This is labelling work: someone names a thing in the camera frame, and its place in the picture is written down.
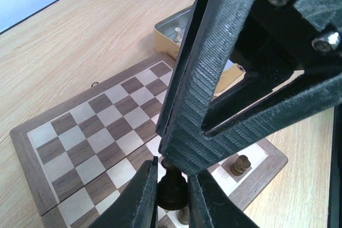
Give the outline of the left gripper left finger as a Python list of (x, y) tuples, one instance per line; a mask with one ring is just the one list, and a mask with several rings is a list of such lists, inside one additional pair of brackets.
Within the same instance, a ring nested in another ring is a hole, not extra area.
[(143, 162), (124, 191), (91, 227), (157, 227), (158, 158)]

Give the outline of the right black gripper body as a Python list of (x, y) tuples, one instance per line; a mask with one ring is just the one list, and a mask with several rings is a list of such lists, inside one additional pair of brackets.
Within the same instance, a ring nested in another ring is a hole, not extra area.
[(245, 78), (230, 99), (341, 98), (341, 0), (236, 0)]

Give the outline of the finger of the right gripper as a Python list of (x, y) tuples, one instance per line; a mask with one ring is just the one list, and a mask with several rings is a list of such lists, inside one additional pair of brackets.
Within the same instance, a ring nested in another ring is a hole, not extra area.
[(157, 124), (195, 175), (341, 104), (341, 0), (195, 0)]

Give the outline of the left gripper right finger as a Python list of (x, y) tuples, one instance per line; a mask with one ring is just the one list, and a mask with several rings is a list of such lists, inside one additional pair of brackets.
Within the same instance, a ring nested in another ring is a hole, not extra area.
[(256, 227), (207, 171), (188, 177), (190, 227)]

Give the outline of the dark king chess piece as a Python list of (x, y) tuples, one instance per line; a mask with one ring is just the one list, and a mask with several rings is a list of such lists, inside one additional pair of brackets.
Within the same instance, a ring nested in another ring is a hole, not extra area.
[(166, 174), (157, 185), (157, 204), (166, 210), (180, 210), (188, 205), (188, 184), (179, 169), (168, 160), (163, 159), (161, 165)]

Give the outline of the dark pawn chess piece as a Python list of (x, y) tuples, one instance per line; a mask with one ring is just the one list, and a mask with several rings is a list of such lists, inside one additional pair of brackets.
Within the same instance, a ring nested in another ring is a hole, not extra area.
[(240, 155), (231, 166), (231, 172), (235, 176), (241, 176), (251, 167), (251, 163), (246, 155)]

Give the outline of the light bishop chess piece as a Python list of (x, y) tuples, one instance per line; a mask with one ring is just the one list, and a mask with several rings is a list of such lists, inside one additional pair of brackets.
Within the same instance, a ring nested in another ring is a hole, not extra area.
[(175, 31), (175, 35), (173, 38), (173, 42), (180, 45), (182, 43), (182, 38), (183, 38), (183, 36), (181, 35), (181, 28), (176, 27), (176, 28), (174, 28), (174, 31)]

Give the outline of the gold tin tray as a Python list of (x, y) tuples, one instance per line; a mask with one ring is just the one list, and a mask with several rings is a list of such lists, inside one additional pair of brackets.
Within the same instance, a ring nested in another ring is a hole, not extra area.
[[(181, 35), (184, 36), (186, 25), (191, 18), (191, 7), (161, 20), (154, 25), (154, 49), (156, 52), (162, 52), (176, 60), (180, 51), (180, 46), (173, 42), (175, 35), (174, 28), (181, 28)], [(219, 82), (214, 91), (214, 97), (218, 97), (240, 82), (245, 76), (245, 69), (231, 60), (228, 60)]]

